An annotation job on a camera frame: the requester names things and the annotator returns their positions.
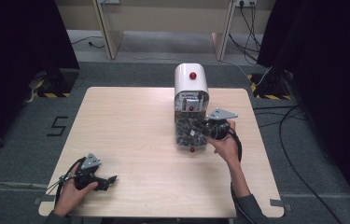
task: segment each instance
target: person's left hand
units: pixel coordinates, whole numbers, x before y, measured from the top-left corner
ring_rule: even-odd
[[[70,175],[73,175],[79,163],[75,165],[75,167],[70,172]],[[61,196],[59,197],[59,201],[57,202],[53,213],[60,217],[65,217],[77,206],[83,206],[84,197],[92,190],[94,190],[98,186],[97,182],[90,183],[86,188],[78,190],[76,189],[75,180],[69,179],[64,183]]]

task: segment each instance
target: person's right hand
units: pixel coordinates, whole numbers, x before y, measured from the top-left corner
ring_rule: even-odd
[[[228,123],[230,124],[230,132],[234,133],[235,131],[235,121],[228,120]],[[238,146],[236,145],[235,139],[230,134],[227,134],[227,136],[221,140],[216,140],[211,137],[207,137],[207,142],[212,144],[213,147],[215,147],[215,153],[218,153],[218,155],[226,162],[226,163],[232,163],[238,161]]]

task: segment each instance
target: gray carpet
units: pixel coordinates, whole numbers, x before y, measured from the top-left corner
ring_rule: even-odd
[[[0,185],[0,223],[41,223],[35,198],[45,192],[59,159],[65,140],[77,115],[86,90],[92,86],[173,87],[177,64],[150,63],[80,63],[81,71],[68,98],[34,98],[13,120],[0,148],[0,183],[34,183],[35,189],[24,185]],[[243,88],[249,92],[253,107],[295,105],[292,100],[261,100],[252,96],[247,78],[236,66],[204,66],[209,88]],[[246,73],[261,73],[263,68],[243,66]],[[258,124],[279,121],[287,108],[255,110]],[[297,108],[292,114],[302,112]],[[51,125],[66,126],[62,136]],[[282,137],[286,152],[304,180],[316,191],[342,223],[350,223],[350,188],[339,169],[325,157],[310,120],[303,113],[283,123]],[[322,203],[305,187],[291,169],[280,145],[279,124],[260,128],[286,214],[273,223],[337,223]],[[84,223],[99,223],[85,218]]]

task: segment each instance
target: red button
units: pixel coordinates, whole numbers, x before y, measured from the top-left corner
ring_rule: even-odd
[[[197,74],[192,72],[192,73],[189,74],[189,78],[195,79],[195,78],[197,78]]]

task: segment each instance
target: wire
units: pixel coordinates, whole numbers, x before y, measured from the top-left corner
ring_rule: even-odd
[[[103,46],[94,45],[92,42],[88,42],[88,44],[89,44],[90,46],[92,46],[92,47],[96,47],[97,49],[102,49],[102,48],[105,47],[105,45],[103,45]]]
[[[252,22],[251,22],[251,30],[252,30],[253,36],[255,37],[254,40],[255,40],[256,48],[259,50],[259,48],[261,47],[261,44],[257,40],[256,34],[254,32],[254,22],[256,20],[256,12],[257,12],[256,11],[256,3],[251,2],[250,5],[251,5],[251,12],[252,12],[252,16],[251,16],[251,20],[252,20]]]
[[[279,105],[279,106],[264,106],[264,107],[255,107],[253,110],[260,110],[260,109],[277,109],[277,108],[291,108],[297,105]]]
[[[254,61],[257,61],[257,59],[251,55],[249,52],[247,52],[248,50],[250,51],[254,51],[254,52],[258,52],[257,50],[254,50],[254,49],[248,49],[248,48],[245,48],[243,47],[242,45],[238,44],[232,37],[231,34],[229,34],[229,37],[230,39],[232,40],[233,44],[235,45],[236,48],[238,48],[238,50],[240,50],[244,55],[247,55],[247,57],[253,59]]]
[[[294,173],[297,175],[297,177],[300,179],[300,181],[302,181],[302,183],[305,185],[306,188],[308,188],[313,194],[314,196],[316,196],[316,198],[329,210],[329,212],[332,214],[332,216],[335,218],[335,220],[338,223],[342,223],[338,217],[334,214],[334,212],[329,208],[329,206],[320,198],[320,196],[308,185],[308,183],[306,183],[306,181],[302,178],[302,176],[300,175],[300,173],[296,170],[294,164],[292,163],[290,157],[287,154],[287,150],[285,148],[285,144],[283,143],[283,138],[282,138],[282,126],[283,126],[283,122],[285,121],[285,119],[287,118],[288,114],[291,113],[291,111],[293,109],[295,109],[296,107],[298,107],[299,105],[294,105],[293,107],[291,107],[288,112],[286,112],[285,116],[282,118],[282,120],[280,121],[279,124],[279,139],[280,139],[280,146],[283,149],[283,152],[285,153],[285,156],[287,158],[288,164],[291,166],[291,169],[294,171]]]
[[[55,206],[56,203],[59,201],[59,198],[61,196],[62,187],[64,185],[64,181],[66,181],[66,178],[69,176],[70,172],[73,170],[73,168],[80,162],[82,163],[84,160],[86,160],[86,157],[83,157],[81,159],[78,159],[73,165],[69,168],[67,173],[59,178],[59,181],[57,182],[58,188],[56,189],[56,195],[55,195]]]
[[[125,45],[123,45],[121,43],[121,45],[126,49],[128,50],[128,52],[131,52]],[[267,70],[265,71],[264,75],[262,76],[261,80],[259,81],[258,84],[254,84],[249,78],[248,78],[248,75],[244,72],[244,70],[242,69],[241,66],[235,64],[235,63],[230,63],[230,62],[227,62],[227,61],[219,61],[219,62],[216,62],[216,63],[212,63],[212,62],[208,62],[208,61],[203,61],[203,60],[186,60],[186,59],[177,59],[177,58],[155,58],[155,57],[146,57],[146,58],[138,58],[138,57],[134,57],[132,56],[131,58],[133,59],[136,59],[136,60],[175,60],[175,61],[180,61],[180,62],[199,62],[199,63],[208,63],[208,64],[213,64],[213,65],[218,65],[220,63],[227,63],[227,64],[230,64],[230,65],[233,65],[233,66],[236,66],[238,67],[238,69],[242,72],[242,74],[245,75],[245,77],[247,78],[248,82],[250,83],[250,85],[253,85],[253,86],[258,86],[259,84],[261,84],[262,80],[265,78],[265,76],[269,73],[269,71],[271,70],[271,67],[267,68]]]
[[[255,15],[255,9],[256,7],[252,5],[252,28],[250,28],[250,25],[245,17],[245,14],[244,14],[244,11],[242,10],[243,7],[240,7],[241,9],[241,14],[242,14],[242,17],[244,18],[245,20],[245,23],[246,23],[246,26],[247,26],[247,29],[249,30],[249,35],[252,37],[252,39],[255,41],[256,45],[258,45],[259,47],[261,47],[261,44],[259,43],[259,41],[256,39],[256,36],[254,34],[254,19],[256,17]]]
[[[247,44],[248,44],[248,41],[250,40],[250,35],[248,36],[247,40],[246,40],[246,44],[245,44],[245,48],[247,48]],[[245,61],[247,61],[248,63],[250,64],[257,64],[257,59],[255,59],[254,57],[252,58],[253,61],[255,61],[255,63],[251,63],[247,58],[246,58],[246,55],[244,55],[245,57]]]
[[[59,180],[56,181],[54,184],[52,184],[51,186],[49,186],[46,190],[46,195],[50,195],[50,193],[56,188],[56,186],[59,185]]]
[[[300,119],[300,118],[297,118],[295,117],[296,115],[300,114],[302,112],[298,112],[296,114],[293,114],[291,116],[288,116],[287,119],[299,119],[299,120],[307,120],[307,119]],[[267,113],[258,113],[258,114],[275,114],[275,115],[282,115],[284,116],[284,114],[279,114],[279,113],[270,113],[270,112],[267,112]],[[259,128],[264,128],[264,127],[267,127],[267,126],[271,126],[271,125],[274,125],[274,124],[277,124],[277,123],[280,123],[281,120],[277,121],[277,122],[273,122],[273,123],[269,123],[269,124],[264,124],[264,125],[260,125]]]
[[[72,42],[72,45],[76,44],[76,43],[79,43],[83,40],[86,40],[86,39],[90,39],[90,38],[102,38],[101,36],[95,36],[95,35],[92,35],[92,36],[88,36],[88,37],[85,37],[85,38],[82,38],[82,39],[79,39],[78,41],[76,42]]]

